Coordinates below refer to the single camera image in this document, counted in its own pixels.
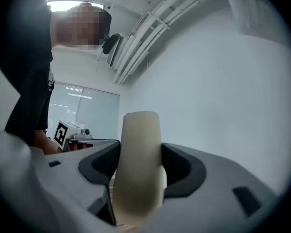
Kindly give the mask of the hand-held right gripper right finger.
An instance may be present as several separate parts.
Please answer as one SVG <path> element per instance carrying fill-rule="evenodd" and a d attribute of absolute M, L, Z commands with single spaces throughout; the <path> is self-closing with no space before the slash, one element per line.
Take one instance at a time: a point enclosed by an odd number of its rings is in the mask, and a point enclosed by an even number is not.
<path fill-rule="evenodd" d="M 276 201 L 259 178 L 224 157 L 163 143 L 162 164 L 161 231 L 255 231 Z"/>

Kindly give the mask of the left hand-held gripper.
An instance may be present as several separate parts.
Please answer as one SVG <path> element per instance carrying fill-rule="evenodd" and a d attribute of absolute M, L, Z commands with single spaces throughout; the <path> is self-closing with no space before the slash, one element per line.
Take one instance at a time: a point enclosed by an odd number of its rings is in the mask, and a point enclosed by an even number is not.
<path fill-rule="evenodd" d="M 70 151 L 70 144 L 81 140 L 92 140 L 89 129 L 81 128 L 75 124 L 59 121 L 53 140 L 63 152 Z"/>

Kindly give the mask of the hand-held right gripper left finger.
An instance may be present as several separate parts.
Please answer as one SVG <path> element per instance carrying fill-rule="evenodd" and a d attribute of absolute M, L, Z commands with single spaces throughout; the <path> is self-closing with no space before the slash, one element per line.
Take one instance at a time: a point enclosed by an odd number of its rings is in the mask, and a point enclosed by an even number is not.
<path fill-rule="evenodd" d="M 32 149 L 35 175 L 60 226 L 116 226 L 109 182 L 119 154 L 117 140 L 47 156 Z"/>

